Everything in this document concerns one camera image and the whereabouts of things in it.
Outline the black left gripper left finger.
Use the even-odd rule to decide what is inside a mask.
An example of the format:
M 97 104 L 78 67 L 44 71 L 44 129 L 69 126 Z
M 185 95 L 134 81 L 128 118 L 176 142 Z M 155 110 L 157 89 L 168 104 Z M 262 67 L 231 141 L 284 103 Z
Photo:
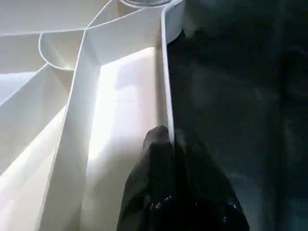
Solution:
M 173 231 L 176 186 L 168 129 L 157 126 L 145 136 L 142 152 L 124 187 L 118 231 Z

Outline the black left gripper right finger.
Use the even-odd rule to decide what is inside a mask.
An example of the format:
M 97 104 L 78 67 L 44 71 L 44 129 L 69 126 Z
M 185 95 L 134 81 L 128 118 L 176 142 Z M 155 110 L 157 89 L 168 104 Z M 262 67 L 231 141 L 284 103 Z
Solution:
M 182 231 L 248 231 L 227 176 L 192 132 L 175 131 L 175 162 Z

